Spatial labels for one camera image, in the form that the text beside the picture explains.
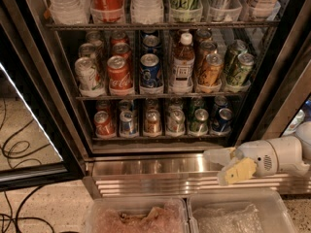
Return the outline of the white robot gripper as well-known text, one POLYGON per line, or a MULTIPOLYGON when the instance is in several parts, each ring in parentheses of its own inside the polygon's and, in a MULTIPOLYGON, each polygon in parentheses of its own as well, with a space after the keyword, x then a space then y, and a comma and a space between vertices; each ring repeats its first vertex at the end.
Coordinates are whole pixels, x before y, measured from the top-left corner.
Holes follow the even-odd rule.
POLYGON ((236 148, 212 149, 203 152, 211 163, 224 168, 218 173, 219 185, 230 185, 256 177, 272 176, 278 172, 304 176, 310 168, 302 158, 302 143, 295 136, 243 143, 237 148, 242 159, 237 159, 236 148))

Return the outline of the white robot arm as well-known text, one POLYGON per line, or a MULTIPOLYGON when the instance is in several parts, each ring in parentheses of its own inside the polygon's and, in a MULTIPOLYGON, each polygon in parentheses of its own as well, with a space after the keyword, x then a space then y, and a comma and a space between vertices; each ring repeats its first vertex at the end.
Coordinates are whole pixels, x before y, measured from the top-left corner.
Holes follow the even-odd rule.
POLYGON ((291 135, 206 150, 203 156, 210 163, 222 166, 217 174, 219 185, 273 176, 278 172, 304 176, 310 169, 311 123, 301 123, 291 135))

